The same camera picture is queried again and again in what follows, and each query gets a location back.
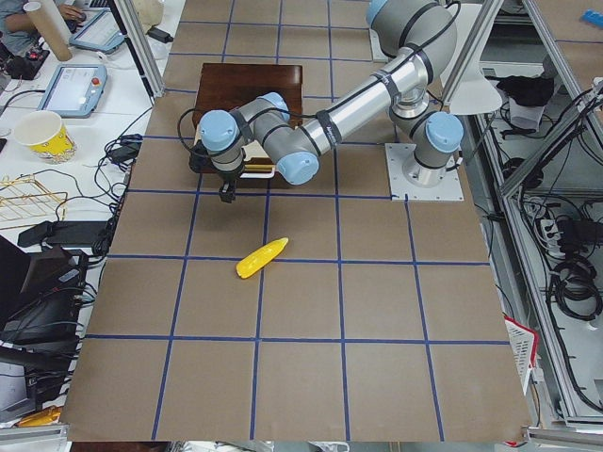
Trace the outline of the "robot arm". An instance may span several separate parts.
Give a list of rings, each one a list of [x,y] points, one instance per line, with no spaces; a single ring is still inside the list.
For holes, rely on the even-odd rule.
[[[256,141],[276,170],[293,186],[310,181],[320,157],[343,139],[386,112],[416,144],[404,166],[407,180],[435,186],[464,136],[461,121],[430,104],[428,85],[450,63],[457,43],[457,12],[436,1],[372,1],[367,24],[390,60],[336,103],[303,125],[289,124],[284,98],[269,92],[230,111],[210,110],[197,125],[189,152],[192,171],[213,170],[222,180],[223,202],[236,196],[244,172],[244,146]]]

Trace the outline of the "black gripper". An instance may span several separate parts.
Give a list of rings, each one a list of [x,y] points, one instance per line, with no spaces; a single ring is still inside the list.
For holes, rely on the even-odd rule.
[[[219,190],[222,202],[232,203],[236,199],[236,180],[244,170],[244,160],[238,158],[230,162],[214,160],[214,167],[224,184]]]

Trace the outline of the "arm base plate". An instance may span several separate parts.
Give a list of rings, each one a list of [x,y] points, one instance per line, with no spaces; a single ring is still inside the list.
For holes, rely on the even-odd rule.
[[[390,198],[400,202],[462,202],[464,193],[454,156],[440,169],[427,169],[415,159],[415,144],[386,143]]]

